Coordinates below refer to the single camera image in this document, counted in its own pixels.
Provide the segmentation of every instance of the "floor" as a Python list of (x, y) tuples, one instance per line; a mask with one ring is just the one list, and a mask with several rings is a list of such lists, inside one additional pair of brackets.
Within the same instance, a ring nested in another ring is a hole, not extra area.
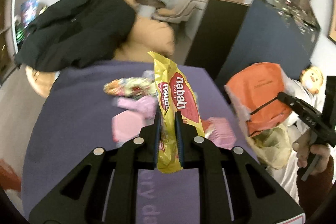
[(189, 49), (192, 45), (192, 40), (185, 34), (183, 22), (175, 33), (175, 52), (171, 59), (178, 65), (183, 65)]
[(15, 70), (0, 88), (0, 159), (22, 176), (27, 145), (45, 99), (28, 83), (25, 67)]

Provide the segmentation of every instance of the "stuffed toy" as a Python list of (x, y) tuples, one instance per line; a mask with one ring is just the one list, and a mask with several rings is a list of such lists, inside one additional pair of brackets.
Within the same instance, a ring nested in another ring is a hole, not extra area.
[(312, 66), (302, 70), (300, 82), (312, 95), (318, 94), (324, 82), (323, 74), (318, 67)]
[[(135, 11), (135, 0), (124, 0)], [(153, 62), (148, 52), (158, 52), (164, 56), (174, 53), (174, 31), (165, 22), (137, 16), (127, 41), (116, 49), (111, 59), (135, 62)], [(39, 72), (26, 67), (27, 78), (33, 89), (42, 97), (48, 97), (58, 72)]]

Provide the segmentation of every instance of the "orange package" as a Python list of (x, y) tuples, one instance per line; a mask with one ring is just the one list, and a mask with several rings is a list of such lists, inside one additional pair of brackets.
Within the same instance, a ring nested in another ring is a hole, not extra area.
[(204, 131), (195, 95), (185, 75), (172, 60), (156, 52), (149, 54), (154, 58), (157, 98), (163, 116), (157, 168), (163, 173), (173, 173), (182, 169), (175, 137), (175, 112), (181, 111), (183, 122), (194, 126), (198, 135), (204, 137)]
[(225, 89), (236, 109), (246, 119), (249, 137), (260, 134), (284, 122), (292, 109), (277, 100), (286, 90), (285, 75), (279, 64), (256, 63), (235, 74)]

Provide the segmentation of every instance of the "purple table mat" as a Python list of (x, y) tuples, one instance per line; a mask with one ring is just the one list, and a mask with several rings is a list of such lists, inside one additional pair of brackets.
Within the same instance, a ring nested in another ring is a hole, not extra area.
[[(256, 158), (206, 71), (179, 68), (198, 94), (202, 119), (225, 117), (236, 134), (235, 145)], [(104, 93), (104, 84), (118, 78), (139, 77), (149, 69), (153, 69), (153, 64), (111, 60), (62, 71), (36, 121), (26, 152), (21, 197), (27, 219), (33, 207), (94, 148), (116, 148), (111, 120), (124, 109), (112, 104), (113, 97)], [(173, 174), (139, 171), (137, 223), (197, 224), (199, 211), (198, 170)]]

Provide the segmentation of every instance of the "beige plastic bag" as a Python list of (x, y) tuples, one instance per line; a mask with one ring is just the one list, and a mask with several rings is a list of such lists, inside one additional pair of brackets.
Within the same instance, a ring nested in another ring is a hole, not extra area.
[(246, 139), (261, 162), (277, 170), (288, 163), (292, 145), (283, 124)]

